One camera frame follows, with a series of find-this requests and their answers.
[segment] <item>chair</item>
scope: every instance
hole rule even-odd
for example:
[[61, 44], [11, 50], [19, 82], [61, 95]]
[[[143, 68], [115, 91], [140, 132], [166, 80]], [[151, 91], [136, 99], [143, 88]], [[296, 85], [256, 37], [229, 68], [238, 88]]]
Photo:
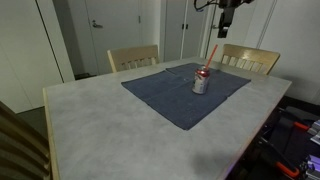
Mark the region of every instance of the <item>chair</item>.
[[268, 75], [279, 57], [277, 52], [225, 44], [220, 62]]
[[158, 46], [143, 46], [108, 50], [112, 72], [158, 64]]
[[0, 179], [52, 179], [48, 141], [1, 101], [0, 134]]

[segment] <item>straw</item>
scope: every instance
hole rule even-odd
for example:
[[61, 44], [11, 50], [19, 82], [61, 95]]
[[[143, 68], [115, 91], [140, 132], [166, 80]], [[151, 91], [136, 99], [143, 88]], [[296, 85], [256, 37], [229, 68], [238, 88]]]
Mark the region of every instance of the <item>straw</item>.
[[206, 65], [205, 69], [208, 69], [208, 68], [209, 68], [209, 65], [210, 65], [210, 63], [211, 63], [212, 57], [213, 57], [214, 53], [216, 52], [217, 47], [218, 47], [218, 45], [216, 44], [216, 45], [214, 46], [214, 48], [213, 48], [213, 51], [212, 51], [212, 53], [211, 53], [211, 56], [210, 56], [210, 58], [209, 58], [209, 61], [208, 61], [207, 65]]

